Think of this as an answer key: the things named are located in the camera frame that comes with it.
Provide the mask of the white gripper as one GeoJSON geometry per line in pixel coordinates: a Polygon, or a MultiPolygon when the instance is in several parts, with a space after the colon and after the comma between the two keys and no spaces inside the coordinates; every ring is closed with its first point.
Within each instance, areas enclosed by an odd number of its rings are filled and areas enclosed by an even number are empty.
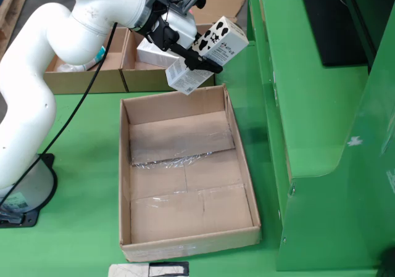
{"type": "Polygon", "coordinates": [[[192,50],[191,46],[196,40],[197,33],[195,19],[191,13],[180,15],[170,10],[158,18],[150,32],[150,40],[162,51],[170,49],[184,58],[190,70],[221,73],[222,66],[192,50]]]}

